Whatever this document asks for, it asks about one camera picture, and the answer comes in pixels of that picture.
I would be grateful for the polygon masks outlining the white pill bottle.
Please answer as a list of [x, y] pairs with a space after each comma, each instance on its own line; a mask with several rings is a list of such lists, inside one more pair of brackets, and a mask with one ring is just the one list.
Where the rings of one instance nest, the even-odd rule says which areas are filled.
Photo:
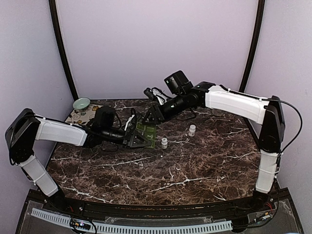
[[188, 131], [188, 135], [190, 137], [194, 137], [195, 136], [195, 132], [196, 132], [196, 126], [195, 125], [190, 125], [189, 127], [189, 131]]

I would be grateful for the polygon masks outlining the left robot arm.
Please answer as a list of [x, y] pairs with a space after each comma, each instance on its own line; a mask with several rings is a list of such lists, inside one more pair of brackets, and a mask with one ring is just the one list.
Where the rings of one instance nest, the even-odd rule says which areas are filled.
[[63, 213], [69, 208], [69, 202], [61, 196], [61, 188], [35, 156], [35, 141], [53, 141], [84, 148], [93, 148], [105, 141], [130, 149], [152, 145], [137, 130], [139, 116], [135, 109], [131, 109], [131, 116], [125, 125], [115, 127], [115, 118], [116, 110], [109, 106], [98, 108], [87, 124], [66, 123], [37, 116], [26, 108], [5, 132], [10, 164], [20, 166], [43, 194], [50, 197], [50, 205], [57, 212]]

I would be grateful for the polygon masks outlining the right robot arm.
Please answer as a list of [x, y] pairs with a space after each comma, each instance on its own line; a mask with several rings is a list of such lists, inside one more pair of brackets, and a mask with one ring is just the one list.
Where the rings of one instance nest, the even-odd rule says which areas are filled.
[[161, 90], [154, 92], [146, 88], [144, 94], [155, 104], [148, 109], [143, 124], [159, 125], [187, 109], [201, 107], [229, 112], [261, 125], [258, 138], [260, 165], [255, 185], [259, 193], [249, 200], [249, 208], [260, 211], [268, 203], [265, 194], [271, 190], [282, 152], [285, 120], [280, 99], [252, 96], [206, 81], [193, 85], [182, 71], [168, 76], [164, 82], [174, 97], [164, 95]]

